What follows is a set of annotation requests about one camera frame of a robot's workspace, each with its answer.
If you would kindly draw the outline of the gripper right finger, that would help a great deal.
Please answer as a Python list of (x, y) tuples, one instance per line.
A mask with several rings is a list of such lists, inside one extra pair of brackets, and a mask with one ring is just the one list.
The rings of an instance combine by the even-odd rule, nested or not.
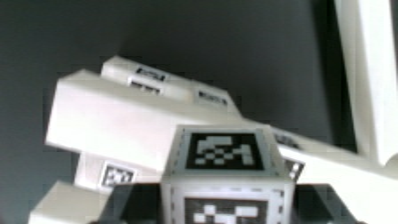
[(368, 224), (359, 221), (329, 184), (299, 184), (294, 224)]

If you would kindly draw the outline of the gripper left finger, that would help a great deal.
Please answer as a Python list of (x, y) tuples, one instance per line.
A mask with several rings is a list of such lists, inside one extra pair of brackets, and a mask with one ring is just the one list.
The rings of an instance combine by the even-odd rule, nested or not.
[(162, 224), (160, 185), (118, 185), (100, 217), (89, 224)]

